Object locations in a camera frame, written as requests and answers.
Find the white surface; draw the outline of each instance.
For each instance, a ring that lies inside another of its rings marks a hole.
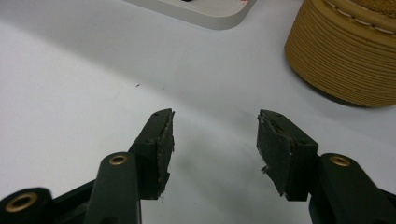
[[[164,15],[213,30],[235,27],[256,0],[125,0]]]
[[[212,31],[118,0],[0,0],[0,198],[92,180],[167,107],[176,151],[163,201],[142,202],[145,224],[309,223],[308,203],[280,198],[260,172],[262,108],[396,192],[396,107],[339,105],[287,66],[301,3],[260,0]]]

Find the beige ribbed container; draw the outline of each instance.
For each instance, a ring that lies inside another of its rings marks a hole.
[[[305,81],[356,105],[396,105],[396,0],[304,0],[285,46]]]

